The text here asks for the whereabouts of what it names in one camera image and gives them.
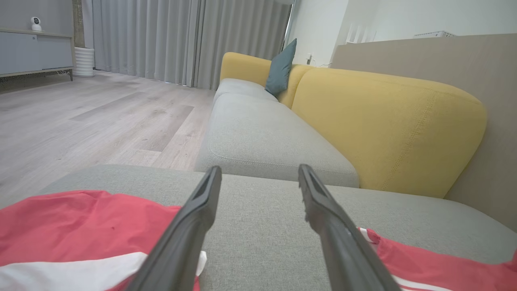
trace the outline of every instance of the yellow sofa cushion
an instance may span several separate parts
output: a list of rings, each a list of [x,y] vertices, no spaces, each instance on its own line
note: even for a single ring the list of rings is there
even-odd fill
[[[292,110],[359,173],[360,187],[443,198],[486,126],[479,100],[432,81],[315,68]]]
[[[223,56],[221,65],[221,80],[233,78],[257,83],[264,87],[266,86],[266,80],[269,76],[270,66],[271,61],[265,59],[235,52],[227,52]],[[293,65],[291,73],[289,74],[287,90],[280,93],[278,101],[291,108],[301,77],[303,77],[308,70],[313,68],[314,67],[307,65]]]

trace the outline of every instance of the sofa seam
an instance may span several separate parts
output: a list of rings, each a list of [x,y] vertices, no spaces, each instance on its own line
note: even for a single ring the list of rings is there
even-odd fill
[[[451,96],[451,97],[456,97],[457,99],[461,99],[461,100],[463,100],[463,101],[467,101],[467,102],[470,102],[470,103],[474,103],[474,104],[477,104],[477,105],[483,106],[483,103],[481,103],[481,101],[479,101],[479,100],[478,100],[477,102],[475,102],[475,101],[468,100],[468,99],[465,99],[465,98],[463,98],[463,97],[460,97],[459,95],[456,95],[456,94],[451,94],[451,93],[446,93],[446,92],[441,92],[441,91],[435,91],[435,92],[440,92],[440,93],[442,93],[442,94],[444,94],[444,95],[448,95],[448,96]]]
[[[254,97],[253,95],[250,95],[250,94],[221,91],[221,94],[219,94],[219,97],[217,97],[217,100],[219,100],[219,98],[220,98],[222,95],[224,95],[224,94],[239,94],[239,95],[250,96],[250,97],[256,98],[256,97]],[[269,100],[269,99],[264,99],[264,98],[257,98],[257,99],[266,100],[266,101],[278,102],[278,99],[275,99],[275,100]]]
[[[390,173],[388,174],[388,177],[384,181],[384,183],[381,187],[381,191],[386,191],[386,188],[388,187],[388,183],[391,182],[393,175],[399,169],[399,166],[402,163],[402,160],[404,160],[406,158],[407,152],[413,147],[413,143],[415,141],[415,136],[416,136],[417,132],[419,132],[420,129],[423,127],[424,122],[427,120],[427,118],[429,116],[429,112],[434,107],[437,93],[438,92],[435,91],[435,93],[433,94],[433,97],[431,97],[430,102],[428,102],[428,104],[425,108],[424,114],[422,115],[422,118],[418,121],[417,126],[415,127],[413,132],[411,132],[411,135],[410,135],[407,143],[404,145],[404,148],[402,149],[399,158],[395,162],[395,165],[392,167]]]
[[[269,166],[274,166],[274,167],[284,167],[284,168],[297,168],[296,166],[288,166],[288,165],[278,165],[278,164],[271,164],[271,163],[261,163],[261,162],[254,162],[254,161],[247,161],[247,160],[239,160],[239,159],[233,159],[233,158],[229,158],[229,157],[224,157],[224,156],[220,156],[216,153],[214,153],[214,151],[212,150],[212,148],[210,147],[210,142],[207,142],[207,149],[208,151],[218,157],[218,158],[222,158],[222,159],[227,159],[229,161],[234,161],[234,162],[239,162],[239,163],[246,163],[246,164],[259,164],[259,165],[269,165]],[[329,170],[322,170],[322,169],[317,169],[317,168],[313,168],[314,170],[317,170],[317,171],[322,171],[322,172],[327,172],[327,173],[337,173],[337,174],[357,174],[357,171],[353,171],[353,172],[336,172],[336,171],[329,171]]]

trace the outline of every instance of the cabinet door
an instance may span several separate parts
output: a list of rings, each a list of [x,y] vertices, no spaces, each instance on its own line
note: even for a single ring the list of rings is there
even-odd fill
[[[38,35],[38,46],[44,70],[73,67],[70,38]]]
[[[0,75],[39,70],[36,35],[0,32]]]

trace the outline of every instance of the gray curtain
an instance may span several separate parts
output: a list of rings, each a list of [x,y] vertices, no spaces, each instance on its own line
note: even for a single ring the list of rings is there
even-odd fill
[[[274,0],[93,0],[95,68],[217,89],[224,53],[272,59],[290,5]]]
[[[290,5],[274,0],[203,0],[194,86],[217,89],[226,52],[271,60],[281,48]]]
[[[192,86],[199,1],[93,2],[96,69]]]

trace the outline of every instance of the white planter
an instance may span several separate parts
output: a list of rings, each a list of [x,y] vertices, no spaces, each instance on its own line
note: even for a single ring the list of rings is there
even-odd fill
[[[75,48],[75,68],[73,75],[77,77],[94,76],[94,50]]]

